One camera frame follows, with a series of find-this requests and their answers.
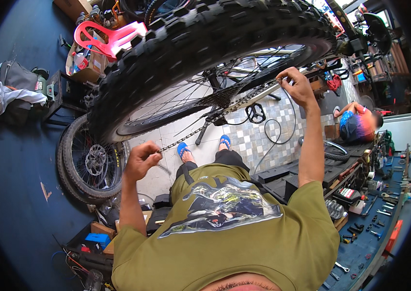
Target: man's hand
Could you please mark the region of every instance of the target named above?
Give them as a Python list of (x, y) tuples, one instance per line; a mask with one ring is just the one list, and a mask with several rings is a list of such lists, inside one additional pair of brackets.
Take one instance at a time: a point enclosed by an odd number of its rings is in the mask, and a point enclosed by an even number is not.
[(307, 109), (314, 105), (319, 107), (315, 100), (314, 93), (312, 92), (309, 80), (295, 67), (289, 67), (280, 72), (276, 79), (280, 86), (288, 91), (296, 104), (300, 105), (302, 108)]
[(134, 147), (123, 172), (124, 178), (134, 183), (144, 178), (147, 171), (162, 159), (162, 155), (156, 153), (159, 149), (153, 141)]

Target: wrench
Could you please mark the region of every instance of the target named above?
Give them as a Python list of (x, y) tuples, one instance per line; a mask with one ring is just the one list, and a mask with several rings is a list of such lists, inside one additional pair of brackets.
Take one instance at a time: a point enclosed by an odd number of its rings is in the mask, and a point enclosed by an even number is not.
[(389, 213), (386, 213), (386, 212), (383, 212), (383, 211), (380, 211), (380, 209), (377, 209), (377, 212), (378, 212), (378, 213), (382, 213), (382, 214), (385, 214), (385, 215), (388, 215), (388, 216), (391, 216), (391, 214), (389, 214)]
[(340, 265), (338, 262), (335, 262), (335, 265), (337, 265), (338, 267), (342, 268), (345, 273), (349, 273), (349, 268), (343, 267), (343, 266)]
[(332, 275), (333, 278), (335, 278), (336, 281), (339, 281), (339, 280), (340, 280), (340, 277), (339, 277), (337, 274), (335, 274), (335, 273), (333, 273), (333, 272), (330, 272), (330, 275)]

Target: bicycle tire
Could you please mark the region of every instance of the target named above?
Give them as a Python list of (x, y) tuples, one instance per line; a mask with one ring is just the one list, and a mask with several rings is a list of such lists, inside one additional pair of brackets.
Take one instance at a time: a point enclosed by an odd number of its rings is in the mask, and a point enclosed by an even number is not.
[[(71, 146), (73, 144), (73, 137), (75, 136), (78, 129), (83, 126), (87, 122), (87, 115), (83, 115), (78, 117), (68, 128), (68, 132), (63, 138), (63, 164), (65, 166), (65, 170), (70, 177), (70, 180), (73, 184), (82, 192), (97, 198), (110, 198), (112, 196), (117, 195), (121, 191), (121, 177), (123, 174), (123, 164), (121, 162), (118, 163), (116, 170), (114, 171), (113, 176), (117, 180), (116, 183), (108, 189), (93, 189), (87, 185), (87, 183), (80, 177), (77, 173), (76, 168), (73, 162), (73, 155)], [(118, 153), (124, 152), (122, 148), (120, 148), (118, 144)]]
[(105, 69), (88, 115), (89, 129), (99, 142), (127, 140), (184, 117), (169, 116), (149, 130), (117, 132), (142, 104), (180, 78), (287, 44), (309, 47), (310, 55), (299, 65), (307, 64), (333, 50), (336, 41), (325, 15), (303, 1), (202, 0), (194, 10), (175, 10), (171, 20), (156, 20), (145, 37), (137, 36), (131, 44)]
[[(300, 146), (302, 146), (303, 142), (304, 142), (304, 137), (298, 138), (298, 144)], [(333, 143), (333, 144), (335, 144), (336, 146), (342, 148), (345, 152), (348, 152), (346, 149), (344, 149), (339, 144), (337, 144), (337, 143)], [(332, 153), (324, 152), (324, 156), (325, 156), (325, 159), (340, 161), (340, 162), (346, 162), (347, 160), (349, 160), (349, 157), (351, 155), (350, 154), (332, 154)]]
[(57, 145), (57, 152), (55, 163), (57, 165), (57, 173), (60, 181), (62, 182), (63, 189), (66, 190), (66, 193), (69, 193), (75, 199), (84, 202), (86, 204), (101, 205), (107, 198), (91, 198), (89, 196), (84, 196), (78, 188), (76, 188), (70, 181), (70, 178), (65, 170), (63, 165), (63, 137), (66, 134), (68, 127), (65, 128), (60, 136), (60, 140)]
[[(176, 7), (175, 9), (178, 9), (179, 7), (183, 7), (188, 0), (184, 0), (182, 1), (178, 7)], [(149, 4), (149, 7), (146, 9), (146, 12), (144, 14), (144, 24), (149, 27), (149, 25), (156, 19), (156, 18), (160, 18), (160, 17), (165, 17), (169, 14), (171, 14), (175, 9), (172, 9), (170, 12), (168, 13), (164, 13), (162, 15), (158, 15), (156, 16), (156, 12), (157, 10), (162, 6), (163, 3), (167, 2), (167, 0), (154, 0)], [(187, 9), (191, 9), (194, 7), (194, 4), (196, 3), (195, 0), (190, 0), (189, 3), (187, 5), (185, 5), (185, 7)]]

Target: man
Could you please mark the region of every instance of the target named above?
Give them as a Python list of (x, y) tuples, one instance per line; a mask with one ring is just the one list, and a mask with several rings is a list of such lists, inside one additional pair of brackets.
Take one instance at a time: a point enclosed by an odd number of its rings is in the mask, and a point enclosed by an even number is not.
[(339, 106), (333, 110), (333, 116), (340, 120), (340, 137), (346, 142), (371, 142), (375, 137), (375, 129), (383, 125), (383, 117), (378, 111), (370, 112), (358, 102)]
[(118, 291), (313, 291), (328, 277), (340, 236), (323, 199), (320, 109), (309, 81), (295, 67), (277, 79), (283, 77), (280, 85), (307, 116), (299, 189), (288, 206), (246, 182), (249, 168), (228, 150), (225, 136), (215, 163), (201, 167), (188, 148), (179, 147), (185, 164), (172, 186), (172, 210), (147, 238), (136, 181), (162, 156), (153, 142), (139, 145), (122, 181), (112, 271)]

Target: brake disc rotor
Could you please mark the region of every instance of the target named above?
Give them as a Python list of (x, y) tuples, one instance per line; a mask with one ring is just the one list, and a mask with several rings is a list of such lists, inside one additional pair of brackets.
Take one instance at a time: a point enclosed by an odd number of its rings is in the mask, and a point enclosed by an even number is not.
[(104, 171), (104, 164), (107, 160), (107, 153), (105, 149), (95, 144), (89, 149), (89, 153), (86, 155), (86, 170), (92, 176), (98, 176)]

